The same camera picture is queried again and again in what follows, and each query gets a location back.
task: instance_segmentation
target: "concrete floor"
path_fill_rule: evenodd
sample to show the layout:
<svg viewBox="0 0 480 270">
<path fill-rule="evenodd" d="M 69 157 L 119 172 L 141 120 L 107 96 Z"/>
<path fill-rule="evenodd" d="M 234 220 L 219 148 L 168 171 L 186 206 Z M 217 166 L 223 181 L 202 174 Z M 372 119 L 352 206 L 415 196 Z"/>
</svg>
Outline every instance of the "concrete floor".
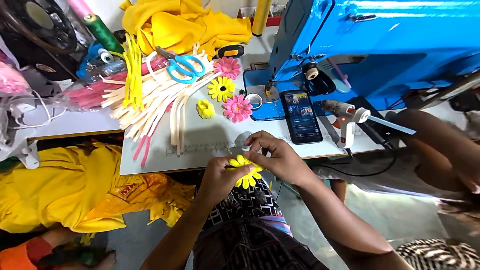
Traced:
<svg viewBox="0 0 480 270">
<path fill-rule="evenodd" d="M 273 181 L 271 173 L 262 175 L 268 183 Z M 279 183 L 274 183 L 272 191 L 275 197 L 279 187 Z M 297 240 L 307 245 L 330 269 L 347 269 L 301 200 L 282 188 L 278 203 Z M 367 193 L 349 185 L 346 205 L 385 236 L 393 247 L 415 239 L 447 238 L 447 232 L 437 215 L 438 208 L 432 199 Z M 162 220 L 147 226 L 149 217 L 148 211 L 126 214 L 127 228 L 108 233 L 108 250 L 117 251 L 114 270 L 139 269 L 168 232 L 169 228 Z M 192 269 L 191 260 L 186 269 Z"/>
</svg>

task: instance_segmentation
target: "small yellow flower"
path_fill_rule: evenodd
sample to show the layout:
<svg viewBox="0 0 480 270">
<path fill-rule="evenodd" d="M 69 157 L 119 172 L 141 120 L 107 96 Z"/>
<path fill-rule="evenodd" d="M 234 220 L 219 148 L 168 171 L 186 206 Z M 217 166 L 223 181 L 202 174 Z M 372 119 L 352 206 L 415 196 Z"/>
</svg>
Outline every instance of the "small yellow flower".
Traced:
<svg viewBox="0 0 480 270">
<path fill-rule="evenodd" d="M 230 165 L 232 165 L 235 168 L 245 166 L 245 165 L 248 165 L 248 164 L 253 164 L 255 166 L 255 169 L 253 171 L 249 172 L 247 175 L 243 176 L 242 178 L 240 178 L 237 181 L 237 183 L 235 184 L 235 187 L 242 186 L 244 189 L 247 189 L 249 186 L 255 186 L 257 184 L 255 179 L 260 180 L 262 178 L 262 176 L 258 172 L 263 171 L 264 168 L 260 165 L 257 165 L 255 163 L 251 162 L 250 160 L 244 158 L 242 155 L 238 155 L 237 160 L 231 159 L 228 162 L 230 163 Z"/>
<path fill-rule="evenodd" d="M 197 104 L 197 112 L 203 119 L 212 118 L 215 114 L 215 107 L 213 107 L 213 104 L 206 99 L 199 100 Z"/>
<path fill-rule="evenodd" d="M 218 102 L 226 102 L 228 98 L 233 97 L 233 93 L 235 92 L 235 83 L 233 83 L 232 79 L 228 79 L 227 77 L 219 77 L 217 80 L 212 80 L 212 84 L 208 86 L 209 95 L 212 95 L 212 99 L 217 99 Z"/>
</svg>

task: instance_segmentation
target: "yellow cloth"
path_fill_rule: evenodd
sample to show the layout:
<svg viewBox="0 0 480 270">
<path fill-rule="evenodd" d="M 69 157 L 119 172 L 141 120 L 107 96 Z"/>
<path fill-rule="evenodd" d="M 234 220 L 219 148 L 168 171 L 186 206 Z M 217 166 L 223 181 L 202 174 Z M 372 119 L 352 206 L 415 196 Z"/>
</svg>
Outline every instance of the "yellow cloth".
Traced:
<svg viewBox="0 0 480 270">
<path fill-rule="evenodd" d="M 177 54 L 192 51 L 200 42 L 200 51 L 213 57 L 219 48 L 248 43 L 252 37 L 249 19 L 232 19 L 222 12 L 206 11 L 200 0 L 127 1 L 123 28 L 136 34 L 145 54 L 160 46 Z"/>
<path fill-rule="evenodd" d="M 151 192 L 139 196 L 137 201 L 124 201 L 130 207 L 112 204 L 103 209 L 108 214 L 87 217 L 93 209 L 98 211 L 107 195 L 119 188 L 131 185 L 148 188 L 147 176 L 120 176 L 121 147 L 101 143 L 44 150 L 39 157 L 38 169 L 29 170 L 20 164 L 0 176 L 0 229 L 27 233 L 41 224 L 49 227 L 60 222 L 78 233 L 105 232 L 126 227 L 121 214 L 153 207 L 155 217 L 171 225 L 193 198 L 194 187 L 169 184 L 174 181 L 159 174 L 156 177 L 164 181 L 152 186 Z M 166 195 L 158 196 L 156 190 L 161 185 L 180 185 L 176 189 L 186 191 L 175 193 L 172 192 L 175 189 L 164 187 Z M 169 197 L 182 201 L 179 205 L 182 208 L 171 205 Z M 158 214 L 158 209 L 168 207 L 173 210 Z"/>
</svg>

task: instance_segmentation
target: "hand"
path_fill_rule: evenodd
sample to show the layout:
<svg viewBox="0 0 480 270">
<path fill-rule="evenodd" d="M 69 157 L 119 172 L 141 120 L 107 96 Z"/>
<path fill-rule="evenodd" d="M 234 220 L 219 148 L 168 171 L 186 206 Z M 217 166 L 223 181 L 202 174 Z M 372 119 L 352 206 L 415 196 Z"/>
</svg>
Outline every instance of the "hand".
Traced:
<svg viewBox="0 0 480 270">
<path fill-rule="evenodd" d="M 302 186 L 312 179 L 307 177 L 309 174 L 315 176 L 288 143 L 275 138 L 268 132 L 260 131 L 250 135 L 245 141 L 245 146 L 250 145 L 250 151 L 243 153 L 243 156 L 271 171 L 282 181 Z M 268 152 L 271 154 L 269 158 L 266 157 Z"/>
<path fill-rule="evenodd" d="M 207 203 L 212 208 L 225 199 L 232 191 L 235 183 L 251 172 L 253 164 L 227 171 L 231 168 L 228 161 L 234 157 L 213 158 L 208 162 L 197 198 Z"/>
</svg>

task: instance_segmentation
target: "blue sewing machine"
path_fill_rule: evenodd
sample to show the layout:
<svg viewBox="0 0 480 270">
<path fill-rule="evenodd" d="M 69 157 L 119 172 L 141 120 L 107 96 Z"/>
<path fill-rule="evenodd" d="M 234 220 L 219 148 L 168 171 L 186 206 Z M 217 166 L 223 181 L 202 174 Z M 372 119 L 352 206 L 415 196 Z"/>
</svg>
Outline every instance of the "blue sewing machine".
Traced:
<svg viewBox="0 0 480 270">
<path fill-rule="evenodd" d="M 307 65 L 336 88 L 310 94 L 312 103 L 364 97 L 386 110 L 424 107 L 416 94 L 428 89 L 434 91 L 427 95 L 443 99 L 457 95 L 480 78 L 480 72 L 472 74 L 480 69 L 479 23 L 479 0 L 291 0 L 268 69 L 244 73 L 248 94 L 269 92 L 252 117 L 284 119 L 278 93 L 308 86 Z M 332 62 L 348 75 L 351 89 Z"/>
</svg>

